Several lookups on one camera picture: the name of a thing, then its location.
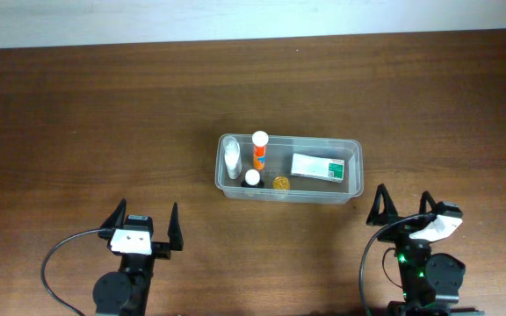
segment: black bottle with white cap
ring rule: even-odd
[[[255,169],[248,170],[245,173],[245,180],[242,181],[243,188],[264,188],[264,182],[261,180],[261,174]]]

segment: plastic bin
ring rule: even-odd
[[[241,148],[242,173],[237,179],[228,176],[224,161],[224,137],[233,136]],[[307,154],[314,157],[342,159],[345,161],[345,175],[340,183],[291,176],[293,154]],[[310,137],[269,136],[265,167],[261,177],[265,189],[243,188],[241,182],[245,172],[252,169],[253,142],[251,135],[224,134],[218,141],[216,157],[216,186],[228,198],[241,198],[264,201],[343,204],[352,197],[362,194],[364,188],[362,147],[355,140],[317,139]],[[272,181],[277,176],[290,180],[290,190],[272,189]]]

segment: cable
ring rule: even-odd
[[[63,244],[65,244],[66,242],[68,241],[72,241],[74,240],[75,238],[77,237],[81,237],[81,236],[84,236],[86,234],[90,234],[90,233],[101,233],[101,232],[106,232],[106,231],[111,231],[110,228],[99,228],[99,229],[91,229],[91,230],[88,230],[88,231],[85,231],[85,232],[81,232],[81,233],[76,233],[76,234],[73,234],[71,236],[69,236],[68,238],[66,238],[65,240],[63,241],[60,241],[58,242],[57,245],[55,245],[52,249],[50,249],[50,251],[48,252],[48,254],[46,255],[46,257],[44,258],[44,261],[42,261],[42,267],[40,267],[40,280],[42,280],[42,285],[44,285],[44,288],[46,289],[46,291],[48,292],[48,294],[50,294],[50,296],[55,299],[56,301],[58,301],[58,303],[64,305],[66,308],[68,308],[71,312],[74,312],[76,313],[77,315],[79,316],[85,316],[85,314],[83,314],[80,310],[76,309],[74,306],[66,303],[63,299],[59,298],[55,293],[54,291],[52,291],[52,289],[50,289],[50,286],[48,285],[48,282],[46,282],[46,276],[45,276],[45,270],[46,270],[46,264],[48,263],[48,260],[50,259],[50,256],[52,256],[52,254],[58,250],[59,247],[61,247]]]
[[[366,315],[372,316],[372,313],[370,312],[370,308],[368,308],[368,304],[366,303],[365,299],[365,289],[363,285],[363,276],[365,275],[365,262],[366,262],[366,256],[368,255],[368,250],[370,250],[370,246],[378,237],[383,234],[386,230],[392,228],[393,226],[399,225],[401,223],[409,222],[413,219],[420,219],[421,217],[428,217],[430,214],[417,214],[409,216],[405,219],[400,219],[394,223],[388,224],[386,226],[383,226],[378,232],[374,234],[374,236],[368,241],[368,244],[366,244],[365,252],[362,254],[362,261],[360,262],[360,270],[358,272],[358,290],[360,291],[360,300],[362,301],[362,306],[365,308]]]
[[[388,253],[388,252],[390,252],[390,251],[392,251],[392,250],[395,250],[395,248],[388,248],[388,249],[386,250],[386,252],[384,253],[384,255],[382,256],[382,269],[384,270],[384,274],[386,275],[387,279],[388,279],[388,280],[390,280],[390,282],[391,282],[393,285],[395,285],[395,286],[399,287],[400,289],[402,289],[401,285],[398,285],[396,282],[394,282],[394,281],[390,278],[390,276],[389,276],[389,275],[387,274],[387,272],[386,272],[386,267],[384,267],[384,262],[386,261],[386,255],[387,255],[387,253]]]

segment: orange bottle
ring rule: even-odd
[[[269,135],[267,133],[257,131],[253,134],[253,167],[257,170],[263,170],[264,168],[268,143]]]

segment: white wall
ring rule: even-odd
[[[506,28],[506,0],[0,0],[0,47]]]

